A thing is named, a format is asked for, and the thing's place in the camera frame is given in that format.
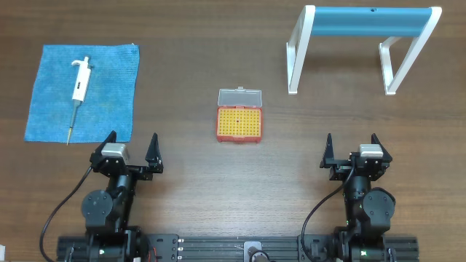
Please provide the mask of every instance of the wooden table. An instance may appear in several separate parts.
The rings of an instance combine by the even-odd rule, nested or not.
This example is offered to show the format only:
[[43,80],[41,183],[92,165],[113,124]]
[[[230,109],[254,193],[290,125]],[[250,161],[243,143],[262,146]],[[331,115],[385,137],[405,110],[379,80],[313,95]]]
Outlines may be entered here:
[[[97,144],[23,141],[44,44],[138,44],[133,164],[159,134],[165,171],[138,184],[131,224],[194,236],[297,236],[307,213],[339,184],[319,169],[327,133],[337,158],[375,132],[393,156],[373,184],[395,195],[391,234],[419,237],[422,261],[459,261],[466,240],[466,6],[451,1],[366,1],[429,7],[442,18],[396,96],[384,95],[375,38],[311,39],[298,95],[286,88],[285,43],[305,4],[338,1],[0,2],[0,244],[7,259],[41,260],[39,234],[81,178]],[[398,67],[408,41],[392,48]],[[260,89],[260,144],[218,143],[218,89]],[[84,233],[81,201],[105,188],[93,173],[62,207],[45,245]],[[341,195],[308,232],[344,225]]]

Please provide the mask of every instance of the white frame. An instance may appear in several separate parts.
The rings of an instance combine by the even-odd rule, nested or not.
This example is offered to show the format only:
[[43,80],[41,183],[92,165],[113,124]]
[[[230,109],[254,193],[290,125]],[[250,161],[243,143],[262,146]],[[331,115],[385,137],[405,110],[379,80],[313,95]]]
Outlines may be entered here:
[[[389,37],[379,44],[380,61],[382,65],[382,76],[384,79],[385,95],[394,95],[409,69],[421,52],[425,43],[433,32],[442,14],[441,7],[431,7],[432,14],[418,37],[414,37],[406,56],[401,63],[398,72],[393,77],[392,62],[390,59],[390,46],[400,37]],[[306,5],[291,33],[290,40],[286,43],[286,62],[288,73],[288,94],[298,93],[299,78],[306,57],[307,46],[311,37],[312,24],[314,23],[315,6]]]

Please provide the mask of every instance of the blue bar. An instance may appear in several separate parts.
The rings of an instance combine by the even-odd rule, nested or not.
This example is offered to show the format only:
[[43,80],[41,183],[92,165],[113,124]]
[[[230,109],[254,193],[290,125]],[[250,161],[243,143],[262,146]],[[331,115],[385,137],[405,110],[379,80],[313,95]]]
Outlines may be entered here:
[[431,8],[316,7],[311,34],[417,37],[431,14]]

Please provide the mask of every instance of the blue towel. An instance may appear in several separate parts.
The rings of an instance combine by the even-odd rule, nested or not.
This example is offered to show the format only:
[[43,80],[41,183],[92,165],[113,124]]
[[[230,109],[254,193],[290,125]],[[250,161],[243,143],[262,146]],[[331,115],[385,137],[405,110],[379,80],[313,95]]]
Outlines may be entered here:
[[73,91],[79,66],[90,56],[87,94],[78,107],[70,143],[102,142],[115,130],[119,142],[133,131],[133,102],[139,47],[45,45],[29,108],[25,141],[65,143],[73,112]]

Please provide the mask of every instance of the box lid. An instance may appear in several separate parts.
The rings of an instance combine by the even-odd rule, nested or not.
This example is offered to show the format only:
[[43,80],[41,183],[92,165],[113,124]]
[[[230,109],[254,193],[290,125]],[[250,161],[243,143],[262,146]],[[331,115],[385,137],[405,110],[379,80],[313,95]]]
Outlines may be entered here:
[[218,106],[262,107],[262,91],[246,90],[238,87],[235,90],[220,89]]

